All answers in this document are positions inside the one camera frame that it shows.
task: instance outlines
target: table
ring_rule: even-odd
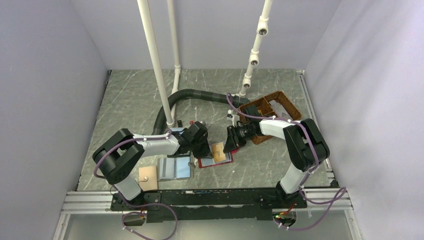
[[[179,89],[197,89],[226,94],[240,91],[245,69],[183,69]],[[168,96],[174,81],[174,70],[162,70]],[[295,69],[255,69],[247,97],[252,101],[259,97],[283,91],[302,113],[310,118],[307,96]],[[106,191],[110,185],[93,176],[94,151],[121,128],[133,134],[149,135],[162,106],[153,70],[113,70],[98,112],[91,143],[77,186],[78,191]],[[210,144],[225,142],[227,104],[198,99],[181,100],[176,105],[175,119],[182,120],[184,127],[191,120],[205,121]],[[138,168],[157,164],[164,155],[142,158],[131,176],[138,178]],[[160,181],[161,190],[178,189],[237,189],[275,187],[290,166],[285,142],[272,138],[259,145],[248,142],[233,155],[234,162],[207,168],[195,168],[193,177]],[[330,183],[326,168],[321,164],[305,183],[306,187],[327,187]]]

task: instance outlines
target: gray wall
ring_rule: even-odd
[[[306,84],[365,239],[424,239],[424,2],[343,0]]]
[[[52,239],[107,70],[68,0],[0,3],[0,239]]]
[[[151,69],[137,0],[72,0],[109,69]],[[305,69],[340,0],[275,0],[258,68]],[[174,59],[167,1],[150,0],[163,69]],[[181,67],[246,68],[264,0],[175,0]]]

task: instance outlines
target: gray marble surface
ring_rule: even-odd
[[[220,94],[240,90],[245,69],[183,69],[179,89],[198,89]],[[174,70],[164,69],[163,78],[167,93],[171,93]],[[309,118],[306,96],[299,76],[294,69],[256,69],[252,74],[247,97],[252,101],[282,90]],[[117,130],[128,128],[134,134],[150,135],[161,98],[153,70],[114,70],[110,76],[97,116],[94,133],[79,179],[78,191],[104,191],[110,185],[93,177],[93,152]],[[187,99],[176,105],[175,118],[184,127],[190,120],[205,121],[210,144],[225,142],[226,127],[231,124],[226,114],[227,104]],[[138,178],[138,168],[157,164],[164,155],[142,158],[131,175]],[[284,140],[272,138],[259,145],[248,142],[233,155],[234,162],[207,168],[195,168],[193,177],[160,181],[160,189],[215,189],[274,187],[290,166],[289,153]],[[305,184],[308,187],[329,186],[325,166],[322,164]]]

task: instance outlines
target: white wall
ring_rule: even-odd
[[[151,69],[137,0],[72,0],[109,69]],[[246,68],[264,0],[175,0],[181,67]],[[340,0],[275,0],[258,68],[305,69]],[[150,0],[162,68],[174,59],[167,1]]]
[[[365,239],[423,239],[424,2],[343,0],[306,84]]]
[[[0,239],[52,239],[107,69],[68,0],[0,3]]]

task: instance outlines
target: pvc pipe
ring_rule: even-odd
[[[174,59],[174,79],[172,86],[172,93],[178,91],[178,84],[180,81],[180,73],[181,73],[181,65],[180,65],[180,57],[178,54],[178,41],[177,41],[177,26],[175,23],[175,10],[174,10],[174,0],[167,0],[168,4],[168,16],[169,16],[169,26],[171,29],[171,39],[172,39],[172,49],[173,49],[173,59]],[[172,123],[175,123],[175,105],[171,109],[171,117]]]
[[[268,34],[268,19],[270,17],[270,10],[273,0],[265,0],[263,4],[262,14],[259,17],[259,22],[256,28],[256,37],[254,39],[253,48],[250,51],[249,64],[247,65],[246,73],[244,74],[243,82],[238,95],[244,97],[246,91],[251,87],[251,78],[253,67],[259,64],[259,47],[261,46],[262,38]]]
[[[166,123],[174,125],[171,116],[170,105],[168,102],[167,91],[165,89],[164,77],[162,76],[161,62],[159,61],[158,47],[156,46],[155,33],[153,31],[152,18],[150,16],[148,0],[137,0],[140,10],[141,21],[143,22],[144,33],[147,40],[148,51],[150,53],[151,63],[153,64],[154,75],[156,76],[157,88],[159,89],[160,99],[162,100],[163,110],[166,116]]]

